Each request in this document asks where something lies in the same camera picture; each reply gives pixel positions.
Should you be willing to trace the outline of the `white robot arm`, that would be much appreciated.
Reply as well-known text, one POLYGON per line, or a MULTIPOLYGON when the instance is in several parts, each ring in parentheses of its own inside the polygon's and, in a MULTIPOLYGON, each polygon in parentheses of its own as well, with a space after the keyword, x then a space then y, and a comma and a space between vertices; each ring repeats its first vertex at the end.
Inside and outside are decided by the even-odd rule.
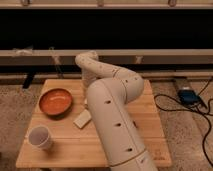
POLYGON ((111 171, 158 171, 125 105, 143 92, 142 77, 99 61, 95 51, 78 54, 86 99, 111 171))

